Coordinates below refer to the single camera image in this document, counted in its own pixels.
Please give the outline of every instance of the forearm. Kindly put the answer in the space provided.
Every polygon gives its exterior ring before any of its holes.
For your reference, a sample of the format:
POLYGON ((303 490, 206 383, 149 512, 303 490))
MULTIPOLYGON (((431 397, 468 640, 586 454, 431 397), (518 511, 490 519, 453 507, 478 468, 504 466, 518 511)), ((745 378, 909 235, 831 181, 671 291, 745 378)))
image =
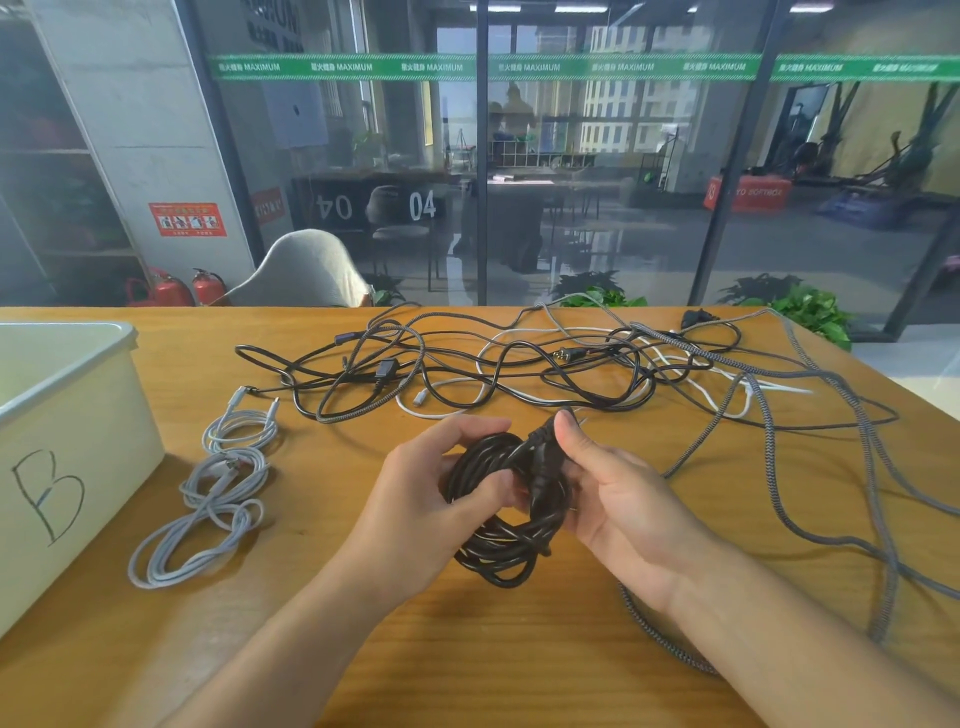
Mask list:
POLYGON ((953 698, 733 546, 705 554, 669 612, 775 728, 960 721, 953 698))
POLYGON ((390 611, 352 564, 334 556, 165 726, 312 726, 390 611))

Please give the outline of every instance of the white plastic bin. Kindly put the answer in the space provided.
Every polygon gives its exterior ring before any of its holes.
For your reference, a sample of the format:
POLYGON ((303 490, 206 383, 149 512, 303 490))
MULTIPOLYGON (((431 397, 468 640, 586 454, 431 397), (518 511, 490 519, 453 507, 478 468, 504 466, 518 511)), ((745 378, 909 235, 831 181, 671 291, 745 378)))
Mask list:
POLYGON ((0 635, 163 458, 135 347, 130 324, 0 324, 0 635))

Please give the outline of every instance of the concrete column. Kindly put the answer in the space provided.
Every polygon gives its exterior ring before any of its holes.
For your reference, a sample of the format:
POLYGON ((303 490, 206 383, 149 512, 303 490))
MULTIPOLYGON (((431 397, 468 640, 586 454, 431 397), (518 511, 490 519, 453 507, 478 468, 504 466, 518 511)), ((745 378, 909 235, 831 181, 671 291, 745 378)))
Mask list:
POLYGON ((253 262, 171 0, 26 0, 87 143, 148 265, 227 285, 253 262), (163 237, 150 203, 212 203, 226 237, 163 237))

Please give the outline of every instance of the shelving unit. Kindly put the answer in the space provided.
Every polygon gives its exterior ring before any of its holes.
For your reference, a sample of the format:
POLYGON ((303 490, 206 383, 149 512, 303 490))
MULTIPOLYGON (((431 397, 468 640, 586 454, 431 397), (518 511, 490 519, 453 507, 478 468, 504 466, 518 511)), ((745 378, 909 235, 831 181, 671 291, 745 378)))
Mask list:
MULTIPOLYGON (((4 8, 0 198, 30 250, 19 260, 39 266, 56 292, 52 303, 125 305, 128 280, 149 280, 143 261, 86 148, 29 13, 9 0, 4 8)), ((16 272, 8 273, 9 279, 17 278, 16 272)))

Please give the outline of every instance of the right hand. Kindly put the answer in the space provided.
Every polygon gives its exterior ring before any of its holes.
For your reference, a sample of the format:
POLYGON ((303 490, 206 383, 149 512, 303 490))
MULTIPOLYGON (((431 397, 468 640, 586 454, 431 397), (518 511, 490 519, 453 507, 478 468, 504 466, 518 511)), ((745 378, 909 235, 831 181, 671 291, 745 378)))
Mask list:
POLYGON ((579 486, 566 526, 648 606, 669 612, 681 581, 718 543, 650 465, 589 439, 568 412, 554 421, 557 442, 579 486))

